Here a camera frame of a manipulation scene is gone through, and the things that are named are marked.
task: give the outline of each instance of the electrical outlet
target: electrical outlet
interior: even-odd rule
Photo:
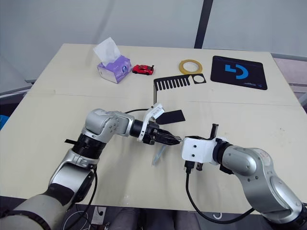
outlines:
[[[102,225],[104,222],[106,207],[95,206],[91,224]]]

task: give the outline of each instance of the tissue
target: tissue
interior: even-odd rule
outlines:
[[[119,83],[131,70],[130,59],[120,54],[111,37],[94,49],[101,63],[97,65],[100,76],[114,83]]]

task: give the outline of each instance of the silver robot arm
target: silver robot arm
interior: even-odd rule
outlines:
[[[131,135],[150,145],[155,142],[179,144],[179,137],[159,129],[157,123],[149,121],[163,112],[158,103],[147,110],[143,121],[118,111],[95,109],[90,112],[78,140],[65,141],[73,144],[73,147],[53,173],[48,189],[24,201],[1,218],[1,229],[50,230],[61,224],[66,211],[87,195],[100,154],[114,134],[124,137]]]
[[[182,158],[213,165],[240,180],[250,205],[260,212],[273,229],[306,229],[307,209],[292,190],[277,176],[271,156],[262,149],[234,146],[225,138],[183,139]]]

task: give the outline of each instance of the blue logo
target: blue logo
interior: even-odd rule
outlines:
[[[236,68],[242,70],[242,72],[243,72],[241,75],[236,75],[236,79],[240,80],[240,79],[245,79],[245,78],[248,77],[248,70],[245,67],[243,67],[243,66],[241,66],[239,64],[236,64]],[[230,65],[225,65],[225,71],[236,73],[236,69],[232,69],[230,67]]]

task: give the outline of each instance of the mouse pad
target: mouse pad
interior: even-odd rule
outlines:
[[[220,83],[267,90],[260,62],[213,56],[211,80]]]

